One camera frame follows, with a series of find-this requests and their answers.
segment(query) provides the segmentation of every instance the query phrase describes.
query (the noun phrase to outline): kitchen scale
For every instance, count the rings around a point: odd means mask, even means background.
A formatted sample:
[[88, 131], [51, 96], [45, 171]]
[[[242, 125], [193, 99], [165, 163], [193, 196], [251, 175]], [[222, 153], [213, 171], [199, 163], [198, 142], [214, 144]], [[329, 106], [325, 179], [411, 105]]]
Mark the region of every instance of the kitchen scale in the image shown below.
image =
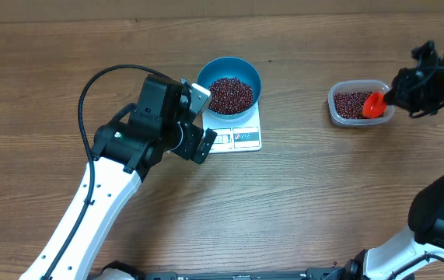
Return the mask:
[[249, 152], [261, 150], [261, 126], [259, 104], [236, 119], [221, 119], [211, 111], [203, 113], [203, 129], [217, 133], [210, 153]]

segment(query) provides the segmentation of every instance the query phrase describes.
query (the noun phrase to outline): beans in container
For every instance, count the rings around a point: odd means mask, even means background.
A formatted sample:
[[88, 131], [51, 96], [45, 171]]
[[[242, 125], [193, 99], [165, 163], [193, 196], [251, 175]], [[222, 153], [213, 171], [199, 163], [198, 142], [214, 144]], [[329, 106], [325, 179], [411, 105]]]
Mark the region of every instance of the beans in container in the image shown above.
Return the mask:
[[253, 105], [251, 86], [238, 78], [221, 78], [214, 81], [209, 90], [212, 101], [208, 108], [218, 114], [238, 114]]
[[363, 117], [362, 110], [363, 105], [367, 101], [367, 98], [373, 94], [373, 91], [360, 92], [360, 93], [335, 93], [334, 94], [334, 106], [339, 116], [350, 119], [366, 119]]

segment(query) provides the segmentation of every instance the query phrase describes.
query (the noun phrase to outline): wooden tabletop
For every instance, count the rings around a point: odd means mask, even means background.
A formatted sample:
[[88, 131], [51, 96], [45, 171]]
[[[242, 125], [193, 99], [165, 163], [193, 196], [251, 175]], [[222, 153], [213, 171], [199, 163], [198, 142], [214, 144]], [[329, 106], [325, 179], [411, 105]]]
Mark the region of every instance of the wooden tabletop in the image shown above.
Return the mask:
[[[234, 55], [260, 72], [263, 149], [175, 155], [151, 169], [114, 223], [93, 271], [288, 271], [329, 267], [407, 223], [414, 196], [444, 174], [444, 109], [338, 128], [336, 83], [390, 83], [410, 51], [444, 49], [444, 13], [151, 19], [0, 25], [0, 279], [17, 279], [50, 239], [84, 173], [79, 94], [99, 70], [140, 64], [194, 81]], [[111, 72], [84, 105], [89, 137], [136, 101], [145, 74]], [[432, 264], [421, 279], [444, 278]]]

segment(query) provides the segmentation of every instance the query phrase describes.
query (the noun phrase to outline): plastic container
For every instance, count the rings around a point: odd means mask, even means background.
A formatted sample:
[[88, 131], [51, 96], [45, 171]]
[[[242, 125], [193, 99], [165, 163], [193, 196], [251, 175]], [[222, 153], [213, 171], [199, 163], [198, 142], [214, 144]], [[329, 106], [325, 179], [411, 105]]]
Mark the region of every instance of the plastic container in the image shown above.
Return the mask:
[[251, 107], [244, 112], [231, 115], [219, 114], [209, 108], [206, 109], [207, 112], [221, 119], [233, 120], [242, 117], [255, 108], [256, 103], [260, 99], [263, 84], [261, 83], [260, 74], [258, 74], [255, 67], [242, 58], [224, 57], [216, 58], [214, 61], [209, 62], [199, 72], [197, 84], [207, 89], [217, 79], [234, 77], [251, 86], [253, 90], [253, 103]]
[[336, 93], [355, 93], [365, 91], [377, 91], [380, 93], [387, 93], [390, 87], [384, 82], [378, 80], [354, 80], [347, 82], [339, 82], [330, 89], [329, 92], [329, 111], [332, 122], [342, 127], [361, 127], [373, 124], [382, 124], [390, 120], [394, 115], [395, 106], [388, 106], [384, 111], [384, 117], [378, 117], [375, 119], [360, 119], [350, 120], [345, 119], [337, 114], [336, 107], [334, 105], [334, 94]]

